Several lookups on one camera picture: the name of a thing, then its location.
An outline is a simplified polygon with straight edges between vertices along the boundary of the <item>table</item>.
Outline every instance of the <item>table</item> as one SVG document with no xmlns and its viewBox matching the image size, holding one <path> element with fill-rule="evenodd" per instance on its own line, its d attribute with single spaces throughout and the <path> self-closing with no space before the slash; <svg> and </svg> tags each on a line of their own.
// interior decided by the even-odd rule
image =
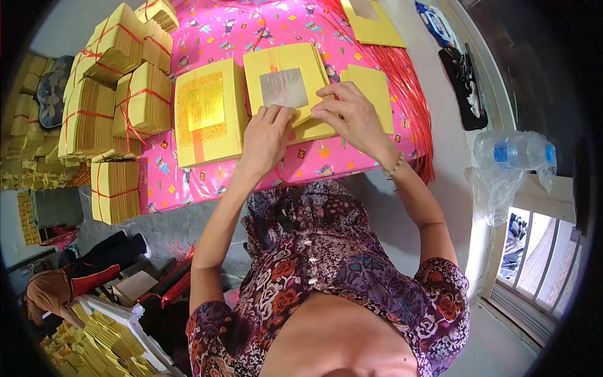
<svg viewBox="0 0 603 377">
<path fill-rule="evenodd" d="M 221 59 L 234 58 L 243 66 L 243 55 L 256 49 L 291 43 L 311 42 L 321 57 L 331 82 L 348 64 L 370 68 L 346 37 L 325 20 L 321 8 L 303 1 L 287 0 L 252 7 L 223 7 L 208 0 L 185 0 L 175 4 L 180 29 L 174 38 L 171 72 L 177 77 L 191 69 Z M 347 23 L 342 28 L 353 35 Z M 173 124 L 172 130 L 145 140 L 140 157 L 139 190 L 142 214 L 219 199 L 226 191 L 237 161 L 210 163 L 196 168 L 179 168 Z M 411 160 L 416 152 L 404 115 L 391 96 L 394 132 L 391 136 L 400 151 Z M 284 160 L 257 186 L 257 190 L 278 185 L 301 185 L 318 179 L 339 178 L 376 169 L 379 165 L 366 154 L 347 144 L 340 136 L 290 145 Z"/>
</svg>

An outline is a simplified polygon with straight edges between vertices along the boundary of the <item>woman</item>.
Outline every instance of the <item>woman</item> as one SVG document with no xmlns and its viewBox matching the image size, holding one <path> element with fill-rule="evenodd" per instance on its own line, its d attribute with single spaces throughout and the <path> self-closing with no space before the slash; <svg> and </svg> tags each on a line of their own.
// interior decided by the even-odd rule
<svg viewBox="0 0 603 377">
<path fill-rule="evenodd" d="M 319 90 L 312 117 L 374 158 L 421 238 L 415 279 L 389 261 L 367 213 L 334 180 L 251 194 L 242 223 L 253 264 L 231 310 L 219 283 L 242 205 L 285 155 L 295 110 L 261 107 L 191 269 L 186 331 L 194 376 L 437 376 L 469 331 L 467 279 L 443 213 L 352 83 Z"/>
<path fill-rule="evenodd" d="M 116 279 L 119 272 L 133 265 L 141 254 L 151 256 L 142 234 L 128 239 L 120 231 L 95 245 L 75 263 L 35 274 L 25 289 L 29 319 L 42 326 L 42 315 L 49 311 L 84 328 L 84 322 L 71 308 L 74 297 Z"/>
</svg>

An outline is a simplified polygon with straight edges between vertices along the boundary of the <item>floral cushion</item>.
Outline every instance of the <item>floral cushion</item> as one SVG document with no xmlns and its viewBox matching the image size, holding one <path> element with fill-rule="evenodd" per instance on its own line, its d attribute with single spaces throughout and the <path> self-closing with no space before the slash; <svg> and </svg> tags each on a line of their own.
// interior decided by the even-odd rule
<svg viewBox="0 0 603 377">
<path fill-rule="evenodd" d="M 40 126 L 45 130 L 52 130 L 63 124 L 63 92 L 73 62 L 73 56 L 61 56 L 50 72 L 40 78 L 36 97 L 40 104 Z"/>
</svg>

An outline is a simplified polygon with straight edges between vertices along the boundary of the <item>floral blouse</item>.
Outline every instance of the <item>floral blouse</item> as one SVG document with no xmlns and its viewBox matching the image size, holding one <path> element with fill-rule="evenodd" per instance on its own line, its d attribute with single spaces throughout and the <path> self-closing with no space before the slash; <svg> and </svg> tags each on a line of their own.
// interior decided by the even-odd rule
<svg viewBox="0 0 603 377">
<path fill-rule="evenodd" d="M 196 376 L 257 376 L 280 328 L 312 290 L 362 305 L 389 321 L 417 358 L 421 377 L 438 376 L 469 334 L 469 283 L 442 258 L 414 278 L 390 262 L 364 207 L 334 180 L 252 194 L 242 223 L 251 270 L 239 303 L 201 304 L 186 335 Z"/>
</svg>

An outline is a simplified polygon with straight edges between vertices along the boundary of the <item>finger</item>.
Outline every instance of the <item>finger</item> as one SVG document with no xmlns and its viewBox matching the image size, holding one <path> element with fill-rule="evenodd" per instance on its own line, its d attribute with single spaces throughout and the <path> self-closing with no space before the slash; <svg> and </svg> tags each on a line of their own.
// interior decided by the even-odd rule
<svg viewBox="0 0 603 377">
<path fill-rule="evenodd" d="M 281 107 L 279 113 L 274 120 L 274 124 L 278 126 L 279 130 L 284 130 L 289 120 L 295 114 L 295 109 L 293 107 Z"/>
<path fill-rule="evenodd" d="M 314 113 L 315 111 L 318 111 L 318 110 L 328 110 L 330 112 L 342 115 L 344 118 L 346 118 L 349 115 L 350 106 L 353 106 L 353 105 L 350 103 L 346 103 L 345 101 L 336 100 L 334 98 L 327 98 L 327 99 L 323 100 L 321 103 L 319 103 L 319 104 L 315 105 L 313 108 L 311 108 L 310 112 Z"/>
<path fill-rule="evenodd" d="M 263 119 L 267 111 L 268 108 L 266 106 L 260 106 L 260 108 L 257 110 L 258 118 Z"/>
<path fill-rule="evenodd" d="M 329 84 L 316 92 L 319 97 L 335 94 L 344 101 L 354 100 L 356 97 L 364 97 L 360 89 L 351 82 Z"/>
<path fill-rule="evenodd" d="M 270 105 L 270 107 L 268 108 L 268 111 L 266 111 L 266 114 L 264 115 L 264 120 L 267 122 L 270 122 L 270 123 L 274 123 L 274 120 L 276 119 L 276 116 L 278 115 L 281 108 L 282 108 L 281 105 L 277 105 L 277 104 Z"/>
<path fill-rule="evenodd" d="M 333 129 L 341 135 L 343 131 L 345 131 L 347 124 L 341 120 L 337 114 L 333 114 L 327 110 L 316 110 L 312 112 L 312 117 L 314 119 L 320 119 L 329 126 L 333 127 Z"/>
</svg>

